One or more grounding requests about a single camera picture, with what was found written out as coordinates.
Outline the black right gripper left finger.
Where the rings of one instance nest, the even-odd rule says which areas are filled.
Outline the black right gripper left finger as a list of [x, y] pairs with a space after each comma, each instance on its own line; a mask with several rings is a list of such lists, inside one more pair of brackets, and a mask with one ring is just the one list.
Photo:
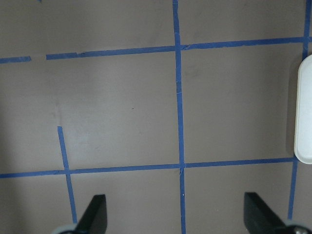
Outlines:
[[108, 226], [106, 196], [95, 195], [74, 229], [75, 234], [105, 234]]

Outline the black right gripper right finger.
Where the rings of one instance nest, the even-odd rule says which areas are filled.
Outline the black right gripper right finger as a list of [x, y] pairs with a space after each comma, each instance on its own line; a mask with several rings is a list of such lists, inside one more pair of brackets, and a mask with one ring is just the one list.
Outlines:
[[255, 192], [244, 193], [244, 225], [250, 234], [281, 234], [286, 224]]

